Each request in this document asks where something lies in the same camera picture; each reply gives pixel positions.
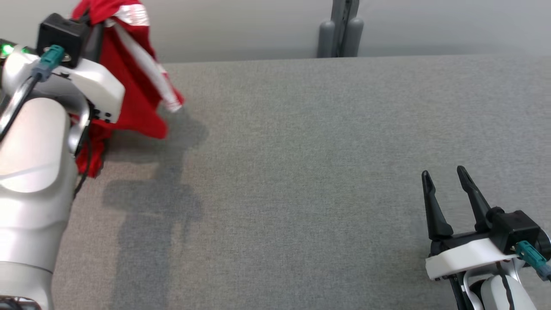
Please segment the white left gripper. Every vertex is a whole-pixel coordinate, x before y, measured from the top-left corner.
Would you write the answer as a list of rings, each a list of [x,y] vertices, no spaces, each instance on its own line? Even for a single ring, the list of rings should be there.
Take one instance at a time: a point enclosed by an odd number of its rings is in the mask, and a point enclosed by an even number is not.
[[[84,58],[75,69],[59,67],[47,81],[47,92],[74,107],[90,102],[94,116],[106,123],[118,122],[125,96],[124,85],[103,65],[104,23],[91,28]]]

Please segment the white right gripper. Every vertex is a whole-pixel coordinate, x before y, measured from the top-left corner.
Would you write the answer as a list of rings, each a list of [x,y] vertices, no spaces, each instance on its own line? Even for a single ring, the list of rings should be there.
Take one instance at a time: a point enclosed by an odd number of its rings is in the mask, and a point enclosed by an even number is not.
[[[457,174],[462,189],[467,193],[470,200],[476,220],[475,230],[478,233],[489,232],[492,224],[486,217],[486,214],[490,211],[488,202],[465,167],[459,165]],[[429,171],[423,171],[421,178],[428,237],[432,241],[429,257],[425,260],[425,268],[429,279],[436,280],[469,270],[477,274],[493,273],[497,269],[495,264],[501,262],[504,271],[518,281],[519,259],[517,255],[504,254],[489,238],[480,238],[455,248],[447,248],[441,239],[451,237],[453,228],[447,223],[437,202],[436,188]]]

